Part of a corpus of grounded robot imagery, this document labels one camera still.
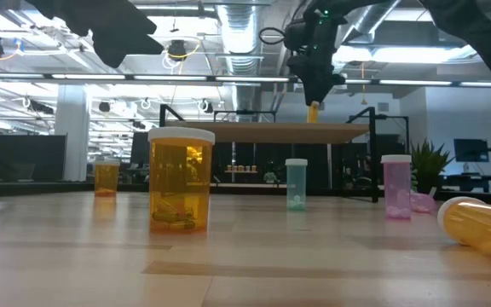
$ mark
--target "white wall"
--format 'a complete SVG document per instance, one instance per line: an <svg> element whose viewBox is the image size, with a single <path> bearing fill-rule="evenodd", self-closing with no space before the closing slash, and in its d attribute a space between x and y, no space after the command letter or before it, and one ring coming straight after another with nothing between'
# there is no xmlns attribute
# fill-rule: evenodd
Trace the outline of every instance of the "white wall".
<svg viewBox="0 0 491 307"><path fill-rule="evenodd" d="M427 138L427 100L425 88L419 88L401 98L402 116L408 116L410 142L412 145L422 143Z"/></svg>
<svg viewBox="0 0 491 307"><path fill-rule="evenodd" d="M427 88L427 136L436 146L454 156L453 140L475 138L488 140L491 147L491 89ZM453 161L445 174L460 174L463 164ZM491 173L489 163L478 163L479 172ZM476 169L470 164L470 171Z"/></svg>

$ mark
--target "black metal frame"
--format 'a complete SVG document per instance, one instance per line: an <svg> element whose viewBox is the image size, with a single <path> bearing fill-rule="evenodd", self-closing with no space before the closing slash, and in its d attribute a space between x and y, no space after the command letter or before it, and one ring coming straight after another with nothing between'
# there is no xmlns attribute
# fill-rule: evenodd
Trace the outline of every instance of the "black metal frame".
<svg viewBox="0 0 491 307"><path fill-rule="evenodd" d="M354 116L350 116L346 124L351 124L357 119L368 118L368 130L369 130L369 149L371 152L371 199L373 203L378 202L379 189L378 189L378 168L380 161L378 161L378 148L376 143L376 108L368 107L365 110L359 112Z"/></svg>
<svg viewBox="0 0 491 307"><path fill-rule="evenodd" d="M215 111L213 112L213 122L217 122L218 114L236 114L236 115L256 115L256 114L270 114L274 117L276 122L276 111Z"/></svg>
<svg viewBox="0 0 491 307"><path fill-rule="evenodd" d="M170 112L173 116L175 116L177 119L181 121L185 121L181 115L179 115L174 109L172 109L170 106L161 104L160 105L160 115L159 115L159 127L164 127L166 126L166 111Z"/></svg>
<svg viewBox="0 0 491 307"><path fill-rule="evenodd" d="M170 106L163 104L163 105L160 105L160 121L159 121L160 127L166 126L166 111L173 114L177 119L179 119L181 121L185 121L185 119L183 117L181 117L179 114L177 114L176 111L174 111ZM214 112L214 115L213 115L214 122L217 120L217 115L219 113L237 113L238 114L238 113L241 113L241 111L216 111L216 112ZM276 119L275 111L259 111L259 112L251 111L251 112L247 112L247 113L248 114L270 113L274 116L274 121ZM370 148L370 152L371 152L371 156L372 156L371 157L371 163L372 163L371 180L372 180L372 183L371 183L371 190L369 192L370 192L372 202L377 203L378 198L380 196L379 195L380 190L378 189L378 167L380 165L380 161L378 161L378 149L377 149L377 143L376 143L376 119L377 119L376 108L375 107L368 107L365 110L359 112L357 115L350 116L349 120L346 122L346 124L351 124L359 118L368 118L369 119L368 126L369 126L369 133L371 135L370 140L369 140L369 148ZM295 157L294 144L292 144L292 157L293 158Z"/></svg>
<svg viewBox="0 0 491 307"><path fill-rule="evenodd" d="M357 118L362 118L362 119L368 119L369 116L359 116ZM386 119L405 119L405 132L406 132L406 150L407 154L410 154L410 123L408 116L391 116L391 115L383 115L383 114L378 114L376 115L376 120L386 120Z"/></svg>

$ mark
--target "exposed duct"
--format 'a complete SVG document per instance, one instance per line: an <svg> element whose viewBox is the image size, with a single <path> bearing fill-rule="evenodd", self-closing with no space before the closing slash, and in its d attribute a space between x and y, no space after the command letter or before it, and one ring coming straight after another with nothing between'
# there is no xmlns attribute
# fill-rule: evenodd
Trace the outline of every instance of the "exposed duct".
<svg viewBox="0 0 491 307"><path fill-rule="evenodd" d="M374 4L362 8L357 21L353 24L353 30L344 39L344 42L349 42L359 37L374 39L374 32L378 26L400 2L401 0L392 0L387 3Z"/></svg>
<svg viewBox="0 0 491 307"><path fill-rule="evenodd" d="M365 8L355 9L346 16L348 24L338 29L335 48L350 40L363 38L362 43L371 43L374 40L374 32L382 22L390 15L391 11L399 5L401 0L392 0L387 3L369 5ZM341 72L348 64L347 61L339 61L333 57L333 72Z"/></svg>
<svg viewBox="0 0 491 307"><path fill-rule="evenodd" d="M257 6L249 5L217 6L219 19L222 23L222 43L226 52L240 55L257 52L258 10ZM225 60L228 72L232 75L253 76L259 73L258 58L240 56L227 57ZM233 86L234 109L260 110L260 92L261 88L257 86Z"/></svg>

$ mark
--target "wooden tabletop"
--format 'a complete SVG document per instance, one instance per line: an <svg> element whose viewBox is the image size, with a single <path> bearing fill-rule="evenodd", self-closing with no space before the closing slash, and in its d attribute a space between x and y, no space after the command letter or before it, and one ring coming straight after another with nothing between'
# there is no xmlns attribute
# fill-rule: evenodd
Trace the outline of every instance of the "wooden tabletop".
<svg viewBox="0 0 491 307"><path fill-rule="evenodd" d="M149 194L0 198L0 307L491 307L491 257L379 204L212 195L205 234L149 234Z"/></svg>
<svg viewBox="0 0 491 307"><path fill-rule="evenodd" d="M364 124L168 121L166 125L211 131L216 134L216 142L341 144L368 132L368 125Z"/></svg>

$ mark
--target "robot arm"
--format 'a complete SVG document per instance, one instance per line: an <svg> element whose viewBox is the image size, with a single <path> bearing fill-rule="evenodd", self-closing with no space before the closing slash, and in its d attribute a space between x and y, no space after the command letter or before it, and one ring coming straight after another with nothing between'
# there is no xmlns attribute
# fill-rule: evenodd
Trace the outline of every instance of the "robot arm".
<svg viewBox="0 0 491 307"><path fill-rule="evenodd" d="M288 61L292 73L304 84L306 104L322 102L333 85L345 79L333 75L332 55L338 27L349 12L387 0L314 0L301 20L286 28L285 46L298 55ZM491 69L491 20L478 8L476 0L420 0L437 27L465 40Z"/></svg>

